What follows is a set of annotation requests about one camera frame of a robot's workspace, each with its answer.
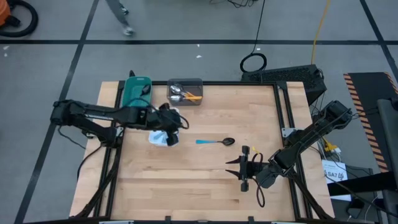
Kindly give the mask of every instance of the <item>wooden table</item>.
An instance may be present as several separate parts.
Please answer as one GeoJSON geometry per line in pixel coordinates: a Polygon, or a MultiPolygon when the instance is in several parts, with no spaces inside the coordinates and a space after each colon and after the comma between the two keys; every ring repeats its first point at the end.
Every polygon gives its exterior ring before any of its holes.
{"type": "MultiPolygon", "coordinates": [[[[117,87],[118,82],[103,82],[98,104],[113,107],[117,87]]],[[[295,125],[305,128],[312,120],[303,85],[288,83],[288,88],[295,125]]],[[[264,158],[282,148],[273,88],[204,86],[203,91],[200,106],[178,107],[190,129],[180,131],[176,146],[156,147],[148,142],[148,131],[126,130],[111,218],[164,220],[169,215],[172,220],[247,221],[253,216],[256,221],[293,221],[288,179],[278,177],[271,188],[263,189],[266,206],[261,208],[255,183],[250,180],[249,192],[241,192],[241,182],[224,171],[239,170],[239,165],[225,162],[238,158],[243,145],[255,146],[264,158]],[[195,144],[196,139],[225,137],[235,138],[236,143],[195,144]]],[[[154,86],[152,104],[165,103],[165,94],[166,86],[154,86]]],[[[282,92],[280,97],[285,109],[282,92]]],[[[285,111],[284,121],[288,127],[285,111]]],[[[88,140],[86,155],[98,146],[98,140],[88,140]]],[[[98,188],[104,152],[100,150],[81,169],[70,215],[78,213],[98,188]]],[[[306,150],[302,160],[309,191],[334,216],[319,154],[306,150]]],[[[105,193],[101,214],[107,197],[105,193]]],[[[298,199],[305,217],[299,190],[298,199]]]]}

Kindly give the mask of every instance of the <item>black equipment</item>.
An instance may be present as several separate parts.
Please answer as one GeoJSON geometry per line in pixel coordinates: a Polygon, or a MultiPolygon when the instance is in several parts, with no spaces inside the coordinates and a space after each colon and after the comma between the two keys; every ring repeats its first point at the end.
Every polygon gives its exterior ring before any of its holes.
{"type": "Polygon", "coordinates": [[[243,73],[242,82],[303,82],[307,102],[311,105],[326,91],[323,74],[316,65],[304,65],[243,73]]]}
{"type": "Polygon", "coordinates": [[[304,150],[332,130],[345,128],[351,121],[351,118],[351,109],[348,109],[339,101],[332,101],[321,110],[320,118],[316,122],[304,130],[295,130],[287,136],[284,139],[285,147],[276,151],[268,159],[268,162],[262,162],[262,154],[255,154],[252,161],[248,161],[249,147],[243,146],[243,155],[239,156],[236,160],[227,162],[227,164],[239,164],[239,172],[233,170],[226,171],[236,175],[239,180],[242,180],[242,192],[249,190],[248,179],[253,179],[253,177],[255,177],[259,187],[261,186],[266,189],[274,184],[278,175],[293,179],[316,214],[321,219],[332,219],[317,204],[293,167],[299,155],[304,150]],[[254,162],[257,155],[260,155],[260,161],[254,162]]]}
{"type": "Polygon", "coordinates": [[[37,11],[35,10],[35,8],[33,6],[31,6],[28,2],[25,2],[23,0],[0,0],[0,36],[4,36],[4,37],[23,37],[26,35],[29,35],[31,33],[33,33],[33,31],[36,30],[37,24],[39,23],[39,15],[37,14],[37,11]],[[6,9],[7,12],[3,11],[3,9],[1,8],[2,6],[2,2],[3,1],[7,1],[6,4],[8,4],[9,9],[6,9]],[[3,27],[19,27],[21,25],[21,21],[12,16],[12,15],[1,15],[2,13],[8,13],[9,10],[13,10],[16,6],[22,6],[24,8],[26,8],[30,14],[32,15],[32,19],[30,20],[30,24],[23,30],[20,31],[4,31],[1,30],[3,27]]]}
{"type": "Polygon", "coordinates": [[[90,121],[89,118],[115,121],[123,128],[165,131],[168,146],[178,143],[177,132],[183,127],[181,116],[176,110],[170,109],[168,103],[164,103],[158,110],[150,105],[147,107],[123,106],[116,109],[74,100],[56,101],[53,107],[51,123],[80,128],[86,136],[89,134],[97,136],[101,144],[106,147],[120,146],[119,128],[105,128],[90,121]]]}

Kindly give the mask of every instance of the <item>orange and black striped tape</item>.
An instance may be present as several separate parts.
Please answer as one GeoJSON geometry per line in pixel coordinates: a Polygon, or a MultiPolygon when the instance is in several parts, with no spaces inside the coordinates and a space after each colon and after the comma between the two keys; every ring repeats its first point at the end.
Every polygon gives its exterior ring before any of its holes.
{"type": "MultiPolygon", "coordinates": [[[[386,73],[387,76],[389,77],[391,84],[393,88],[395,89],[396,93],[398,94],[397,88],[394,86],[394,82],[392,81],[391,77],[389,76],[388,73],[386,73]]],[[[366,113],[362,107],[361,99],[359,99],[358,93],[355,90],[355,86],[353,81],[351,80],[350,75],[344,74],[344,79],[346,81],[348,91],[351,95],[351,98],[353,99],[355,108],[358,112],[359,119],[361,120],[362,127],[365,130],[366,137],[368,138],[368,142],[371,145],[372,151],[374,158],[376,159],[377,165],[380,168],[380,172],[388,172],[388,167],[387,164],[384,160],[384,157],[381,153],[381,150],[379,148],[379,144],[377,143],[376,137],[373,135],[373,130],[371,125],[369,124],[368,119],[366,118],[366,113]]]]}

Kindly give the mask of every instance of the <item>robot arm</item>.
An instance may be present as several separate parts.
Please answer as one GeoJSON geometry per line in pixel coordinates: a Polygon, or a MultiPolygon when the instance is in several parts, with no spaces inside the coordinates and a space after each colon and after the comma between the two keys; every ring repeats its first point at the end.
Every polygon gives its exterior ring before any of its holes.
{"type": "Polygon", "coordinates": [[[227,164],[239,164],[239,172],[233,170],[226,171],[236,175],[239,180],[242,180],[242,192],[247,192],[249,190],[248,179],[253,179],[253,177],[256,177],[259,185],[266,189],[274,184],[278,175],[289,177],[294,180],[303,192],[304,197],[311,203],[317,215],[321,218],[329,218],[301,182],[293,167],[298,156],[304,150],[332,130],[345,128],[351,121],[351,118],[351,109],[346,108],[339,101],[332,101],[321,110],[318,121],[304,130],[292,132],[285,138],[285,147],[276,151],[274,155],[268,159],[268,162],[262,162],[262,154],[259,154],[261,157],[259,162],[254,162],[257,154],[253,157],[252,161],[248,161],[249,147],[243,146],[243,155],[239,156],[239,158],[234,161],[227,162],[227,164]]]}
{"type": "Polygon", "coordinates": [[[80,128],[83,134],[94,134],[102,144],[108,147],[120,145],[120,130],[115,127],[102,127],[89,120],[90,118],[115,121],[126,128],[165,131],[169,146],[178,142],[176,132],[182,127],[181,116],[170,109],[168,103],[163,104],[159,110],[153,110],[150,106],[108,108],[75,100],[56,101],[53,107],[51,123],[80,128]]]}

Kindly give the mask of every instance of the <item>blue spoon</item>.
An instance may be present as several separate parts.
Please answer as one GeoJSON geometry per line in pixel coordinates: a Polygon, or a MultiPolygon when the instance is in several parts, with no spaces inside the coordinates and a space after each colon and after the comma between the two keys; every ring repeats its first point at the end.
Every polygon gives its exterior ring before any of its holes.
{"type": "Polygon", "coordinates": [[[208,144],[208,143],[223,143],[224,146],[230,146],[235,143],[235,139],[224,138],[222,141],[197,140],[197,144],[208,144]]]}

